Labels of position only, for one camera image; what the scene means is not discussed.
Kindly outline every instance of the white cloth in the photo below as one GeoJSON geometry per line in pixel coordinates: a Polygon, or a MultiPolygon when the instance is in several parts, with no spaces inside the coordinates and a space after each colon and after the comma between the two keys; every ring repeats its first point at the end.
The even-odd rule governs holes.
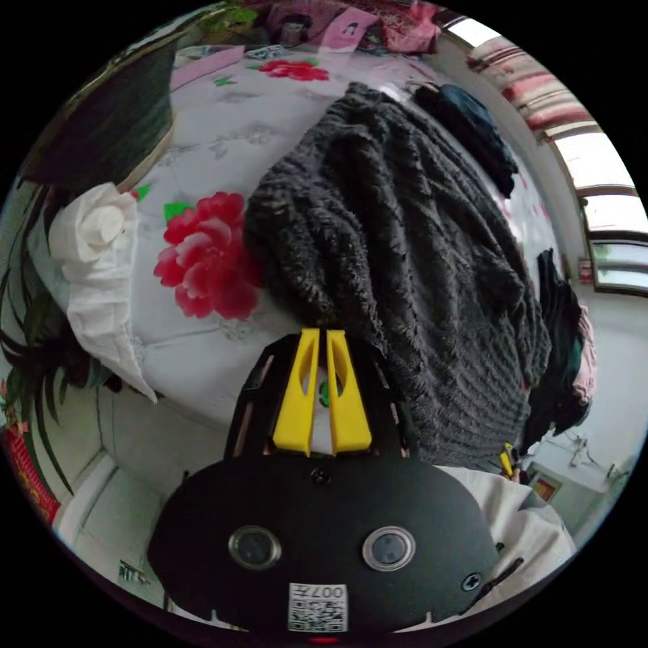
{"type": "Polygon", "coordinates": [[[67,318],[79,344],[108,369],[156,402],[132,344],[131,281],[137,241],[137,202],[102,184],[54,218],[53,259],[70,284],[67,318]]]}
{"type": "MultiPolygon", "coordinates": [[[[464,617],[492,608],[532,587],[576,553],[574,541],[549,504],[542,508],[520,510],[529,494],[534,492],[529,486],[515,484],[489,472],[439,467],[470,491],[488,520],[493,541],[504,544],[490,578],[499,576],[516,558],[524,558],[524,562],[509,577],[496,585],[464,617]]],[[[441,623],[461,618],[452,616],[441,623]]],[[[439,624],[425,622],[400,632],[435,625],[439,624]]]]}

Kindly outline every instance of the picture frame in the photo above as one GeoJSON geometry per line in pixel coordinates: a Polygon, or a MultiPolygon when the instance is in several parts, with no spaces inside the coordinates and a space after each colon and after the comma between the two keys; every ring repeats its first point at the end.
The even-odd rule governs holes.
{"type": "Polygon", "coordinates": [[[562,487],[562,482],[544,473],[537,464],[531,464],[527,470],[529,486],[545,502],[550,502],[562,487]]]}

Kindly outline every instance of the pink clothing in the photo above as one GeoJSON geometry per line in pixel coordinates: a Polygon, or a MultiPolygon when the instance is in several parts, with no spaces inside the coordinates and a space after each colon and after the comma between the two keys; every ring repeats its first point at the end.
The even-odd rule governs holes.
{"type": "Polygon", "coordinates": [[[580,396],[582,405],[589,403],[596,391],[597,359],[594,345],[594,329],[587,315],[587,306],[580,307],[578,330],[583,336],[583,353],[580,356],[580,371],[574,380],[574,392],[580,396]]]}

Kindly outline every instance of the yellow plastic part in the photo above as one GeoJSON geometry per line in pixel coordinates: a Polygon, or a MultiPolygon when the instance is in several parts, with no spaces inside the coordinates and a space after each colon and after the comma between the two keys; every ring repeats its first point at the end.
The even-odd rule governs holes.
{"type": "Polygon", "coordinates": [[[509,477],[513,477],[513,466],[511,465],[511,459],[509,457],[509,452],[513,446],[510,443],[505,443],[504,448],[505,450],[499,455],[499,459],[502,461],[502,466],[506,474],[509,477]]]}
{"type": "Polygon", "coordinates": [[[315,390],[319,363],[319,330],[303,329],[272,440],[280,450],[311,455],[315,390]],[[309,375],[304,393],[304,380],[309,375]]]}
{"type": "Polygon", "coordinates": [[[344,331],[326,332],[326,359],[333,454],[367,450],[371,445],[371,432],[344,331]],[[340,395],[336,376],[342,384],[340,395]]]}

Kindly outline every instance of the floral bedspread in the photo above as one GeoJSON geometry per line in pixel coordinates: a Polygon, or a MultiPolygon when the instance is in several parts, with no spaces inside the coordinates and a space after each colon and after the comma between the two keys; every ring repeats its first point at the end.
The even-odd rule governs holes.
{"type": "MultiPolygon", "coordinates": [[[[246,200],[263,174],[343,96],[349,81],[402,97],[409,79],[430,75],[447,81],[406,57],[291,50],[269,63],[243,59],[172,94],[172,146],[133,190],[139,220],[132,330],[151,388],[228,429],[262,349],[300,329],[269,297],[244,247],[246,200]]],[[[510,200],[477,171],[500,202],[537,281],[535,258],[557,244],[531,175],[518,164],[510,200]]],[[[60,271],[47,266],[45,249],[44,241],[32,248],[34,262],[65,307],[65,291],[57,289],[60,271]]],[[[330,444],[325,415],[316,412],[313,441],[313,449],[323,452],[330,444]]]]}

